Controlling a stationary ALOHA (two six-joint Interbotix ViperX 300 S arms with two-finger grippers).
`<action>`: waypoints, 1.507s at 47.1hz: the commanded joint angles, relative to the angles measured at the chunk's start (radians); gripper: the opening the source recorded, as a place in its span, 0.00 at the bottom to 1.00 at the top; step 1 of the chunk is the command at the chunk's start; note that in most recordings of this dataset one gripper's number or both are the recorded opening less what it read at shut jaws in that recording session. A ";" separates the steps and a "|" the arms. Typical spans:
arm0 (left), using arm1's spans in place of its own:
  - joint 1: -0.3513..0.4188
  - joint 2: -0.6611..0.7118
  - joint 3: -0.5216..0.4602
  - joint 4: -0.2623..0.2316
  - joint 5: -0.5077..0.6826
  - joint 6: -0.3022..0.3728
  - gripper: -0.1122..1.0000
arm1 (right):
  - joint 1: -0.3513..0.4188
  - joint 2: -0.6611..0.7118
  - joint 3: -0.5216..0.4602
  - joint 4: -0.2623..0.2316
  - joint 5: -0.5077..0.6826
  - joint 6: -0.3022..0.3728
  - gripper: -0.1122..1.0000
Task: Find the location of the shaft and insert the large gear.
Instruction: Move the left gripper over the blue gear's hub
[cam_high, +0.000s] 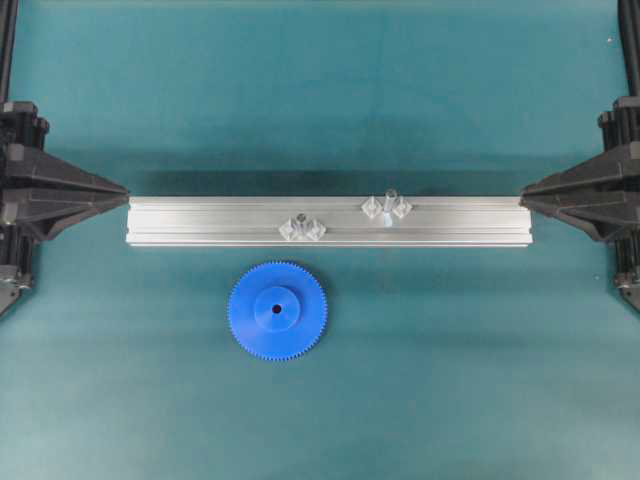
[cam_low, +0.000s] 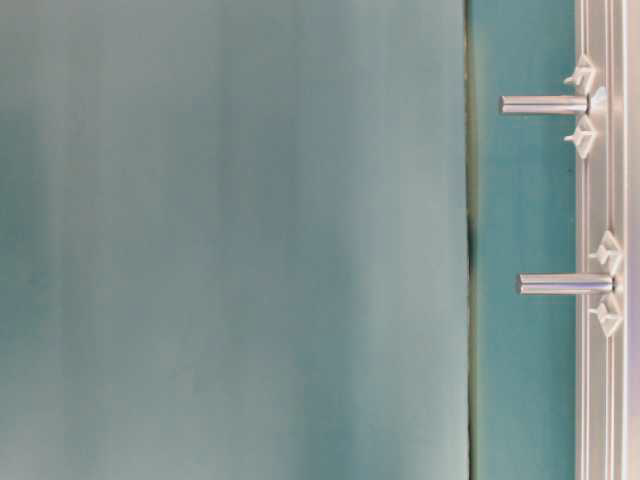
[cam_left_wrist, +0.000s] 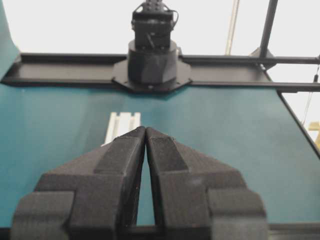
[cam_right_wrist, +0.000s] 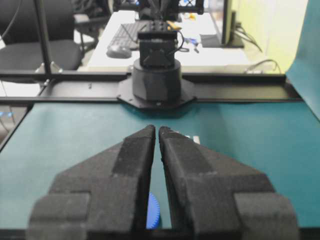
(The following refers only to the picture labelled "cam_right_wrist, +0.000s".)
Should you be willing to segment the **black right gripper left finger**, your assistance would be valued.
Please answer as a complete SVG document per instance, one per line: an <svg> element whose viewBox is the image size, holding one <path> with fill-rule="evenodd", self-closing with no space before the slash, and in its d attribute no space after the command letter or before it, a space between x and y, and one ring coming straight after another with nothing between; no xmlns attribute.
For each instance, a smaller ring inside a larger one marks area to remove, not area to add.
<svg viewBox="0 0 320 240"><path fill-rule="evenodd" d="M153 125L58 173L32 209L29 240L126 237L146 228L156 129Z"/></svg>

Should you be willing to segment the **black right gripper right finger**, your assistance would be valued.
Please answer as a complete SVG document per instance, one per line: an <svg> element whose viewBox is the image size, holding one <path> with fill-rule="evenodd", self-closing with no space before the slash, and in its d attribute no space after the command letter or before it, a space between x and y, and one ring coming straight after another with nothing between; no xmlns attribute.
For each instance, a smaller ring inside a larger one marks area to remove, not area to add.
<svg viewBox="0 0 320 240"><path fill-rule="evenodd" d="M297 240L290 200L268 176L168 127L159 129L173 227L197 240Z"/></svg>

